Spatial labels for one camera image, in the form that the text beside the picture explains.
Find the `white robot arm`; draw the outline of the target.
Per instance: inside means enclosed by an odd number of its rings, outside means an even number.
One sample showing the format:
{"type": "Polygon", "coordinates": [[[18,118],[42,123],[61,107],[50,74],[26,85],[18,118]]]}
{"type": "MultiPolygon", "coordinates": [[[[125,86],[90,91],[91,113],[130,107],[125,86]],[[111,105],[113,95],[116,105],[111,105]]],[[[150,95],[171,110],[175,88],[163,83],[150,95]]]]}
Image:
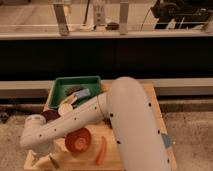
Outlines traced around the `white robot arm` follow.
{"type": "Polygon", "coordinates": [[[40,114],[27,117],[20,146],[45,156],[55,139],[105,118],[111,122],[125,171],[171,171],[152,104],[131,77],[114,80],[107,92],[50,123],[40,114]]]}

